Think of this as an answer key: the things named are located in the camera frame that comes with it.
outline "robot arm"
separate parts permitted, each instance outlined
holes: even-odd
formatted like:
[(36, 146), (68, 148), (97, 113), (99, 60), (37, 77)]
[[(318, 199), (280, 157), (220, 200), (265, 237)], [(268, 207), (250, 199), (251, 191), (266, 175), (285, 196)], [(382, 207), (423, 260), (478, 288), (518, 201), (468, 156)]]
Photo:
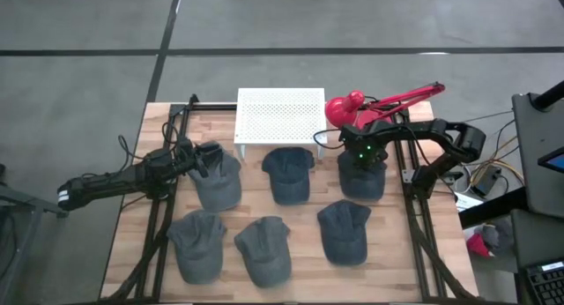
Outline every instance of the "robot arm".
[[(449, 133), (457, 133), (453, 138)], [(428, 199), (440, 176), (460, 163), (479, 159), (486, 141), (486, 134), (466, 123), (449, 123), (442, 119), (420, 123), (394, 124), (376, 120), (361, 130), (346, 124), (341, 128), (339, 141), (356, 159), (359, 167), (370, 167), (386, 160), (386, 144), (397, 140), (430, 139), (437, 142), (444, 154), (427, 166), (417, 168), (412, 175), (410, 194)]]
[(57, 190), (58, 205), (65, 211), (72, 211), (94, 199), (138, 191), (144, 192), (149, 199), (163, 199), (168, 196), (170, 184), (177, 176), (197, 169), (203, 177), (207, 177), (206, 165), (221, 154), (219, 145), (194, 147), (189, 139), (181, 137), (174, 152), (160, 148), (124, 170), (70, 179)]

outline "computer monitor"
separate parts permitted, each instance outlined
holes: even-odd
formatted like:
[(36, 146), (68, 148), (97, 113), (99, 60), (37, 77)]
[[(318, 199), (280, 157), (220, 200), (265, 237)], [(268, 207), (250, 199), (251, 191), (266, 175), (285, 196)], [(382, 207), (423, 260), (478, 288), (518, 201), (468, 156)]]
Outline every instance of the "computer monitor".
[(541, 157), (538, 159), (538, 164), (542, 167), (564, 173), (564, 147)]

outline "gray baseball cap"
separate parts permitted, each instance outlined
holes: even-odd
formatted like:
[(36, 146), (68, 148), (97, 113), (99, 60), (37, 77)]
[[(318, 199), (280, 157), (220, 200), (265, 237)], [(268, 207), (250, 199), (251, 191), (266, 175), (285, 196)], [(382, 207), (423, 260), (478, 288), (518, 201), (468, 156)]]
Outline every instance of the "gray baseball cap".
[(317, 213), (323, 250), (337, 265), (358, 265), (367, 260), (366, 223), (370, 208), (341, 199)]
[(313, 154), (302, 147), (281, 147), (263, 160), (263, 171), (271, 178), (274, 201), (295, 205), (309, 199), (309, 169), (315, 165)]
[(290, 278), (289, 233), (290, 229), (280, 217), (262, 217), (235, 236), (235, 246), (243, 255), (247, 272), (256, 286), (272, 287)]
[(187, 283), (210, 284), (219, 277), (225, 233), (219, 215), (203, 210), (170, 224), (167, 236), (174, 243), (178, 269)]
[[(208, 142), (200, 147), (208, 147), (217, 142)], [(219, 156), (206, 163), (208, 177), (202, 177), (196, 169), (188, 175), (196, 185), (197, 196), (206, 211), (220, 212), (235, 207), (241, 201), (241, 163), (222, 149)]]
[(375, 201), (382, 198), (386, 184), (386, 163), (370, 168), (354, 165), (354, 158), (344, 151), (337, 157), (338, 179), (345, 196), (352, 199)]

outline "wooden table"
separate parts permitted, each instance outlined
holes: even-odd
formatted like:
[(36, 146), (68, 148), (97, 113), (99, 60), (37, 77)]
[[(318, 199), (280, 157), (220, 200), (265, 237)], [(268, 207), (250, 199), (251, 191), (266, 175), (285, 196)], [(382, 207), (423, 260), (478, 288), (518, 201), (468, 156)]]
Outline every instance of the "wooden table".
[[(167, 120), (169, 103), (147, 105), (137, 143), (137, 155), (143, 156), (162, 146), (160, 129)], [(410, 109), (412, 121), (433, 118), (428, 102)], [(196, 143), (209, 140), (220, 142), (234, 152), (234, 111), (192, 111), (188, 136)], [(337, 144), (338, 133), (329, 136), (329, 145)], [(421, 142), (429, 160), (436, 159), (442, 149), (431, 141)], [(252, 146), (242, 162), (242, 201), (233, 210), (220, 217), (227, 228), (224, 239), (224, 264), (220, 279), (211, 285), (195, 286), (185, 283), (178, 271), (174, 249), (169, 246), (161, 301), (171, 302), (366, 302), (366, 301), (420, 301), (419, 285), (412, 254), (412, 240), (405, 216), (404, 196), (393, 144), (386, 172), (383, 198), (376, 203), (359, 202), (372, 208), (367, 222), (367, 261), (355, 267), (337, 267), (323, 254), (321, 234), (316, 213), (338, 201), (344, 195), (338, 182), (337, 156), (341, 150), (326, 150), (310, 171), (311, 195), (304, 205), (281, 206), (274, 203), (269, 176), (261, 170), (261, 162), (272, 147)], [(444, 185), (437, 188), (445, 191)], [(125, 202), (138, 197), (127, 196)], [(456, 278), (473, 294), (478, 294), (470, 258), (452, 195), (434, 193), (429, 201), (434, 233), (439, 253)], [(108, 261), (108, 271), (101, 296), (112, 294), (130, 273), (141, 256), (147, 220), (148, 200), (139, 201), (120, 215), (114, 245)], [(201, 207), (193, 182), (180, 178), (174, 219)], [(245, 270), (240, 252), (234, 246), (234, 237), (246, 225), (263, 216), (277, 215), (290, 227), (288, 237), (293, 273), (283, 286), (261, 289), (254, 286)], [(434, 286), (432, 268), (426, 259), (429, 285)], [(154, 265), (148, 271), (147, 293), (151, 292)]]

